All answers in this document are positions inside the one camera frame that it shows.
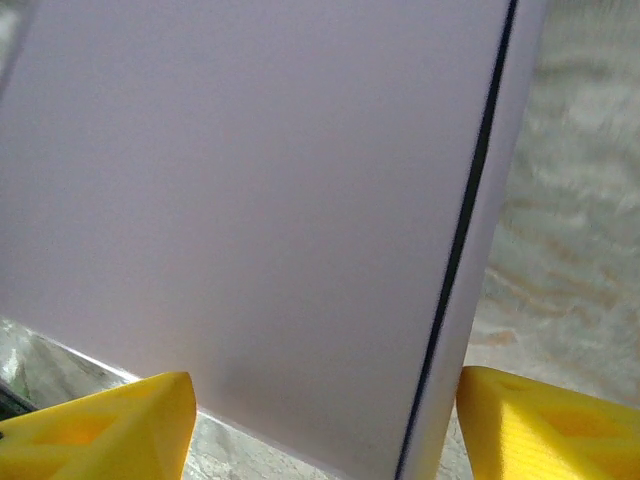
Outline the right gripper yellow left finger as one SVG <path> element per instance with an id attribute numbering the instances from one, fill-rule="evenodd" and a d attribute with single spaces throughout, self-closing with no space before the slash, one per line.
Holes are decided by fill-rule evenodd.
<path id="1" fill-rule="evenodd" d="M 179 479 L 195 425 L 186 372 L 168 372 L 1 423 L 4 479 Z"/>

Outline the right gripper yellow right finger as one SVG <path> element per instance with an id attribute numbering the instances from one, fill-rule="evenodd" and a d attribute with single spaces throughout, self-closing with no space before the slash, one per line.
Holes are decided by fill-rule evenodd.
<path id="1" fill-rule="evenodd" d="M 481 366 L 463 368 L 458 419 L 476 479 L 636 479 L 639 412 Z"/>

